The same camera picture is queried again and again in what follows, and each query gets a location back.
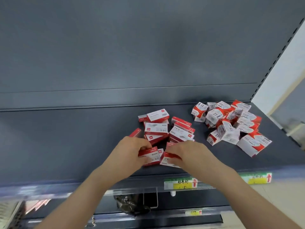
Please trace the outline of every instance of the forearm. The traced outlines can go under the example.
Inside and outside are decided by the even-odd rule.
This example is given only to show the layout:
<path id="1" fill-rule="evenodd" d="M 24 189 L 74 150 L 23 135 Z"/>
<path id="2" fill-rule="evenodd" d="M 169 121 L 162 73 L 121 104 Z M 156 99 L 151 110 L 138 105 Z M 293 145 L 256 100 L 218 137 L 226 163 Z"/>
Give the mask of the forearm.
<path id="1" fill-rule="evenodd" d="M 253 190 L 234 170 L 231 170 L 223 178 L 219 190 L 227 198 L 247 229 L 301 229 L 273 204 Z"/>
<path id="2" fill-rule="evenodd" d="M 91 173 L 66 201 L 36 226 L 36 229 L 84 228 L 106 190 L 113 185 L 103 178 L 96 171 Z"/>

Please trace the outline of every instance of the hand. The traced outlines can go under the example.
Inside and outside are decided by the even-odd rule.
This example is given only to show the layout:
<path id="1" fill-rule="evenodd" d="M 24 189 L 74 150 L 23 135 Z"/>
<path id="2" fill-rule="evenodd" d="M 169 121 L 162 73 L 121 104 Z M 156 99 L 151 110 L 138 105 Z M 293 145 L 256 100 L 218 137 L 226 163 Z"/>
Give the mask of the hand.
<path id="1" fill-rule="evenodd" d="M 166 149 L 181 159 L 172 158 L 170 163 L 180 166 L 198 180 L 215 188 L 220 188 L 228 174 L 235 171 L 219 161 L 204 145 L 194 141 L 179 142 Z"/>
<path id="2" fill-rule="evenodd" d="M 111 152 L 105 162 L 94 172 L 108 176 L 111 185 L 129 177 L 150 161 L 147 157 L 138 158 L 139 150 L 151 148 L 148 140 L 124 137 Z"/>

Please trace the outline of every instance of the floor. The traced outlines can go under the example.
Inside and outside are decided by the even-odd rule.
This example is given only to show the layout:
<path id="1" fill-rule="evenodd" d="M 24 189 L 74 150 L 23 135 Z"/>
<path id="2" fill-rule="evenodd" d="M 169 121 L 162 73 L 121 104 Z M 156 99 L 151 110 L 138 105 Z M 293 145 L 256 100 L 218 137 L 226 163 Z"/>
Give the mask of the floor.
<path id="1" fill-rule="evenodd" d="M 305 180 L 252 185 L 258 193 L 305 229 Z M 223 224 L 209 228 L 245 228 L 234 212 L 222 212 Z"/>

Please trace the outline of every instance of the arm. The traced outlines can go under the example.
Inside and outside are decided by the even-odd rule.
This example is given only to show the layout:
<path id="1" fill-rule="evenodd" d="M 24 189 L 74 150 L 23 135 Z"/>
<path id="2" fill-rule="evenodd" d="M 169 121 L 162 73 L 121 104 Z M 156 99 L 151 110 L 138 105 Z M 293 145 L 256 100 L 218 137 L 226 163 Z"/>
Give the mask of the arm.
<path id="1" fill-rule="evenodd" d="M 123 138 L 106 161 L 94 170 L 66 201 L 37 225 L 36 229 L 84 228 L 104 193 L 148 162 L 146 157 L 138 158 L 141 148 L 151 148 L 151 144 L 145 139 Z"/>
<path id="2" fill-rule="evenodd" d="M 222 192 L 247 229 L 301 229 L 253 190 L 238 173 L 220 162 L 205 145 L 186 141 L 166 151 L 181 157 L 172 158 L 171 163 Z"/>

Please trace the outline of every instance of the person's left hand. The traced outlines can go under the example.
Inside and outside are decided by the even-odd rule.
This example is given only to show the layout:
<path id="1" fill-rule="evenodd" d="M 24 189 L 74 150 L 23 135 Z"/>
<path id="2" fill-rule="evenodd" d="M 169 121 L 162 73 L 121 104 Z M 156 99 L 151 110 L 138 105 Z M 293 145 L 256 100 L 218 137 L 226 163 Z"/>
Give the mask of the person's left hand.
<path id="1" fill-rule="evenodd" d="M 114 185 L 118 181 L 129 177 L 144 164 L 148 163 L 148 157 L 138 158 L 140 149 L 149 149 L 151 144 L 148 140 L 136 137 L 124 137 L 111 152 L 106 161 L 98 167 L 97 172 L 103 177 L 108 176 L 108 181 Z"/>

